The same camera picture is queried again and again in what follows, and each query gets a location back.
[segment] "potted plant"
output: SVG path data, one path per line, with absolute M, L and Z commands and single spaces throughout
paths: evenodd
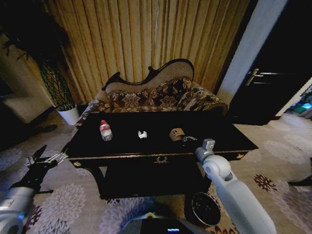
M 74 125 L 79 118 L 77 106 L 58 69 L 58 60 L 64 56 L 60 41 L 66 43 L 68 38 L 43 7 L 40 0 L 0 0 L 0 35 L 8 38 L 2 47 L 9 55 L 10 46 L 14 45 L 25 52 L 18 59 L 34 59 L 57 111 Z

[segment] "gold trim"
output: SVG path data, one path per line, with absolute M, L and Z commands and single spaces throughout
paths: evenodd
M 158 156 L 154 163 L 168 163 L 168 158 L 167 158 L 167 156 L 165 156 L 164 160 L 160 160 L 160 156 Z
M 240 153 L 249 152 L 252 150 L 231 150 L 231 151 L 214 151 L 215 154 L 221 153 Z M 172 154 L 151 154 L 151 155 L 107 155 L 101 157 L 69 157 L 68 160 L 84 160 L 84 159 L 102 159 L 102 158 L 132 158 L 132 157 L 150 157 L 150 156 L 176 156 L 176 155 L 193 155 L 194 153 L 172 153 Z
M 74 162 L 74 166 L 81 167 L 81 163 L 80 162 Z
M 237 158 L 237 159 L 242 159 L 244 156 L 245 156 L 245 155 L 243 155 L 243 154 L 238 154 L 238 155 L 236 156 L 236 158 Z

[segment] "carpet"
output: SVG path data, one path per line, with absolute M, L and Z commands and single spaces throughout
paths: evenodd
M 45 144 L 43 156 L 52 156 L 76 132 L 57 112 L 52 112 L 41 126 L 51 124 L 58 127 L 0 152 L 0 198 L 27 171 L 27 156 Z M 265 126 L 236 127 L 259 147 L 240 161 L 231 162 L 236 176 L 249 186 L 279 234 L 312 233 L 312 188 L 287 184 L 311 174 L 312 122 L 283 114 L 280 120 Z M 68 161 L 48 172 L 42 190 L 49 189 L 54 192 L 35 196 L 36 209 L 27 225 L 28 234 L 115 234 L 131 218 L 157 211 L 159 204 L 169 208 L 168 215 L 184 218 L 183 195 L 100 200 L 92 175 L 84 169 L 75 169 Z M 213 234 L 237 234 L 214 185 L 208 193 L 220 206 L 221 221 L 206 230 Z

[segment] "black door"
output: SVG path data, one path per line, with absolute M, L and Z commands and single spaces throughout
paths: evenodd
M 311 12 L 289 0 L 230 104 L 234 123 L 267 124 L 312 76 Z

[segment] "light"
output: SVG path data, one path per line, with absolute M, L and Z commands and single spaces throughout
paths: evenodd
M 168 228 L 167 230 L 169 233 L 179 233 L 180 232 L 180 229 L 178 229 L 178 228 Z
M 20 214 L 20 215 L 18 216 L 18 219 L 19 219 L 19 220 L 24 220 L 24 218 L 25 218 L 25 215 L 24 215 L 24 214 Z
M 306 103 L 306 104 L 303 104 L 302 107 L 304 109 L 309 109 L 310 107 L 312 107 L 312 105 L 310 103 Z

